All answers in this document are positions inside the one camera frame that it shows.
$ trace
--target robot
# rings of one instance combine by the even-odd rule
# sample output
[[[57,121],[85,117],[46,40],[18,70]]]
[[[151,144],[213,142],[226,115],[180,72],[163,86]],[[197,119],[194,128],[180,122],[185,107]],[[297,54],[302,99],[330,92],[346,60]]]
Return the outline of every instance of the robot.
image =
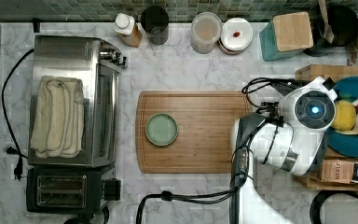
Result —
[[[270,85],[284,97],[279,103],[257,106],[248,97],[248,93],[256,91],[250,91],[256,83]],[[244,87],[242,92],[259,113],[237,119],[232,130],[231,187],[241,186],[230,199],[230,224],[292,223],[255,191],[254,161],[294,175],[304,175],[318,167],[327,149],[324,133],[336,114],[334,86],[330,78],[317,77],[310,83],[260,78]],[[263,211],[262,217],[256,215],[260,214],[257,210]]]

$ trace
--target yellow ball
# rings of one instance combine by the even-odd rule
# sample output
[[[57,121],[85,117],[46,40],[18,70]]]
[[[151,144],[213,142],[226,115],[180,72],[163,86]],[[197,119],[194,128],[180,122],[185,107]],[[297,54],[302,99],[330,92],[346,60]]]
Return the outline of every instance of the yellow ball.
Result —
[[[349,131],[353,128],[355,122],[356,109],[354,106],[348,101],[338,101],[336,103],[336,117],[331,126],[339,131]]]

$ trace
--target folded towel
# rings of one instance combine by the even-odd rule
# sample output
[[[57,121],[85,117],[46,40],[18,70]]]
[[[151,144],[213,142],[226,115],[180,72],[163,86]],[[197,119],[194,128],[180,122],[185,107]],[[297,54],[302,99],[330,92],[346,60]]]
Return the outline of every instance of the folded towel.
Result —
[[[38,88],[31,148],[40,158],[73,158],[81,150],[84,127],[82,82],[42,77]]]

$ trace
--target marble countertop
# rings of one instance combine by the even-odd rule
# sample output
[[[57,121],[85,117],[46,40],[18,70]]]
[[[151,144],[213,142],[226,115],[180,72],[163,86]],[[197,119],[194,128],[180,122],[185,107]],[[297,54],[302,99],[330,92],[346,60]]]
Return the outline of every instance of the marble countertop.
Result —
[[[345,51],[320,58],[304,53],[295,58],[264,62],[258,33],[265,23],[253,23],[252,44],[241,54],[228,56],[218,47],[200,55],[190,47],[190,24],[170,24],[170,37],[163,46],[145,38],[136,49],[125,45],[115,34],[113,23],[42,23],[41,35],[76,35],[100,37],[121,49],[128,57],[119,87],[117,178],[122,180],[120,202],[109,204],[109,223],[135,223],[139,202],[146,194],[165,189],[176,194],[202,194],[228,189],[226,174],[143,174],[135,150],[135,113],[138,97],[145,90],[240,90],[255,77],[294,77],[297,69],[312,63],[346,64]],[[31,23],[2,23],[0,90],[17,60],[34,47]],[[7,88],[7,107],[11,123],[23,152],[26,153],[29,127],[30,88],[33,55],[17,69]],[[26,178],[14,180],[17,157],[4,149],[12,140],[3,119],[0,104],[0,224],[63,223],[68,216],[29,213],[25,206]],[[303,188],[289,174],[265,165],[257,167],[259,194],[278,212],[294,223],[310,223],[310,203],[317,191]],[[153,224],[228,223],[228,201],[214,205],[150,200],[145,222]]]

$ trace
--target green ceramic dish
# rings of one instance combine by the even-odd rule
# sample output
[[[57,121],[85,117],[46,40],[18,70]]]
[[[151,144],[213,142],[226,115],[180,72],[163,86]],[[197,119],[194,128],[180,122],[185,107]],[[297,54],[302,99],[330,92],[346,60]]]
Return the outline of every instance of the green ceramic dish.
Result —
[[[176,121],[168,114],[155,114],[146,123],[146,136],[153,144],[164,147],[178,134]]]

